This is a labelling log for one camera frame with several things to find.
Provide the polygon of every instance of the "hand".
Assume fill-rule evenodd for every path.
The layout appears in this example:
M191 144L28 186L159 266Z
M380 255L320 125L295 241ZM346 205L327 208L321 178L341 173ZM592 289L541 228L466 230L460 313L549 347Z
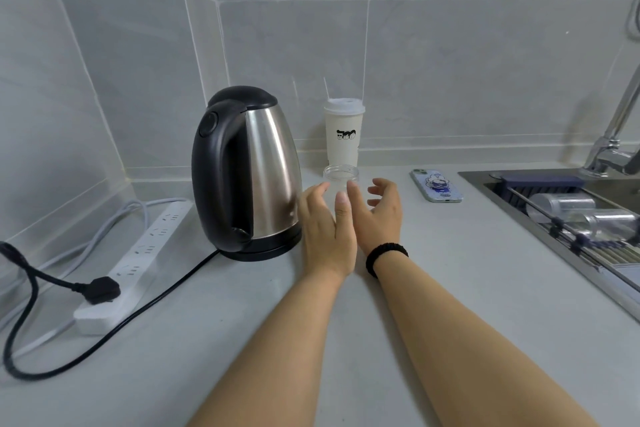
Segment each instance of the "hand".
M367 190L381 199L368 199L364 204L360 188L353 181L348 181L347 192L353 209L353 225L358 237L358 245L365 255L383 243L399 243L402 226L402 204L396 183L387 179L375 178L373 186Z
M353 272L358 244L347 195L340 191L335 197L334 221L323 199L327 188L328 182L310 187L302 194L298 204L305 275L331 272L342 283Z

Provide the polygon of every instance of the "white cup lid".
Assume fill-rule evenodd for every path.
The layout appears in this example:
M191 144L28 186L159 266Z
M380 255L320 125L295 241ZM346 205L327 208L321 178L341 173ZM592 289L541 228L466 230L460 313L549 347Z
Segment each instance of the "white cup lid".
M330 98L324 104L324 112L332 115L360 115L364 105L357 98Z

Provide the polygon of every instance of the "kettle base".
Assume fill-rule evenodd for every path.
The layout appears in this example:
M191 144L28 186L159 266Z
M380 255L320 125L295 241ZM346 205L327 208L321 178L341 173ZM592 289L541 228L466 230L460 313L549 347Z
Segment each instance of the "kettle base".
M297 223L277 235L253 240L246 250L242 252L225 252L220 250L220 254L238 262L260 262L274 259L287 253L300 242L301 238L302 227L300 223Z

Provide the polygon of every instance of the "faucet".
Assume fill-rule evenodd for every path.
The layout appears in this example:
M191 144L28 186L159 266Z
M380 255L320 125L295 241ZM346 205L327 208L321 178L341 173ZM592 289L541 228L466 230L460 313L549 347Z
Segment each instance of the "faucet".
M581 172L593 177L607 177L609 168L627 175L637 174L640 171L640 148L633 154L623 152L620 150L620 139L618 139L639 96L640 66L631 78L607 130L591 148L587 162L580 169Z

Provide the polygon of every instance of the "person's left hand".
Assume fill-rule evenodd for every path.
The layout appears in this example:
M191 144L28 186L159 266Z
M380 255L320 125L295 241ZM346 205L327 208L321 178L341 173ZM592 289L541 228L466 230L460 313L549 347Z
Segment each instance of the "person's left hand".
M342 191L335 197L334 221L323 199L327 188L328 182L310 187L302 194L298 204L304 242L305 275L330 272L342 283L353 272L358 243L349 198Z

